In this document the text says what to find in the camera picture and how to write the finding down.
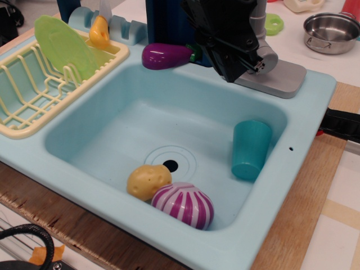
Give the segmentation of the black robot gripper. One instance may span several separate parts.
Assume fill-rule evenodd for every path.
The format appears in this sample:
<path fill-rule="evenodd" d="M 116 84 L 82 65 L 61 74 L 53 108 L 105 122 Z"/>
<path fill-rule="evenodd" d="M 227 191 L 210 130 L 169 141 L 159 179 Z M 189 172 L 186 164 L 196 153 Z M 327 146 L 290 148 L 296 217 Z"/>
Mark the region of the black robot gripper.
<path fill-rule="evenodd" d="M 259 41 L 250 23 L 257 1 L 182 1 L 194 39 L 215 71 L 233 83 L 263 67 Z"/>

